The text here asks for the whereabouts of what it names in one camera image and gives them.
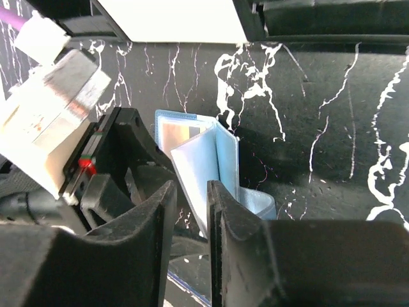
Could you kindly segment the gold card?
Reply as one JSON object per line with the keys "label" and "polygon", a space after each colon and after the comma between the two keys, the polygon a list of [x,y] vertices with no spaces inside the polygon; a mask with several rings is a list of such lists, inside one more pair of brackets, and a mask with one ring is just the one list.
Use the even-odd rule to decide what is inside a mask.
{"label": "gold card", "polygon": [[193,118],[158,118],[158,145],[161,149],[173,149],[184,141],[204,132],[209,124]]}

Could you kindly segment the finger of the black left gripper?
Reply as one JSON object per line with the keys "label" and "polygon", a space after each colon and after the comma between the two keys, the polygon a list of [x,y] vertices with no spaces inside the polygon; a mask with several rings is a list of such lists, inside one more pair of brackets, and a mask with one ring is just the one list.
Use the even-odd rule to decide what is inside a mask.
{"label": "finger of the black left gripper", "polygon": [[168,180],[174,180],[170,159],[145,127],[136,109],[114,108],[115,161],[120,166],[120,187],[133,204],[147,200]]}

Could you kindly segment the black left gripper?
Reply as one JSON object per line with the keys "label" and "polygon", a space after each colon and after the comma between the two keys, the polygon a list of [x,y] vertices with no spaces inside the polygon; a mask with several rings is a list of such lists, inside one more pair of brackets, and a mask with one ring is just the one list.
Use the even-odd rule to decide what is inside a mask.
{"label": "black left gripper", "polygon": [[60,226],[85,234],[133,209],[118,131],[127,112],[116,107],[57,146],[50,156],[58,180],[55,196],[1,158],[1,223]]}

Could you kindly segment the blue card holder wallet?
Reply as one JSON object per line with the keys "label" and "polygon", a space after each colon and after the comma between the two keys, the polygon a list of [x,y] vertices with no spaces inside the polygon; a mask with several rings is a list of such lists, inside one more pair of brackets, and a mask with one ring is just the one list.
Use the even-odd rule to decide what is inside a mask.
{"label": "blue card holder wallet", "polygon": [[[157,136],[159,116],[193,118],[208,123],[209,127],[173,149],[161,149]],[[239,204],[259,218],[277,217],[273,196],[240,186],[239,140],[214,117],[159,109],[155,112],[155,141],[173,164],[201,235],[207,235],[209,180],[220,181]]]}

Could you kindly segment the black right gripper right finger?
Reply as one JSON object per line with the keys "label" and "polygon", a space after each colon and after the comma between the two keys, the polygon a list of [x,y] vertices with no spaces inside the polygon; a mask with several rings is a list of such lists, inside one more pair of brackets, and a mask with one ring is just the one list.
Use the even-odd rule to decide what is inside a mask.
{"label": "black right gripper right finger", "polygon": [[408,232],[385,221],[265,221],[207,183],[213,306],[407,306]]}

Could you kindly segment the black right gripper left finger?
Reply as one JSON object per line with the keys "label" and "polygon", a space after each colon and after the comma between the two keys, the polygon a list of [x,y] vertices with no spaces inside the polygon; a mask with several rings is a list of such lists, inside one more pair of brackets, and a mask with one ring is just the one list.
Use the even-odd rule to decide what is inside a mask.
{"label": "black right gripper left finger", "polygon": [[87,235],[47,226],[1,227],[2,306],[162,306],[177,188]]}

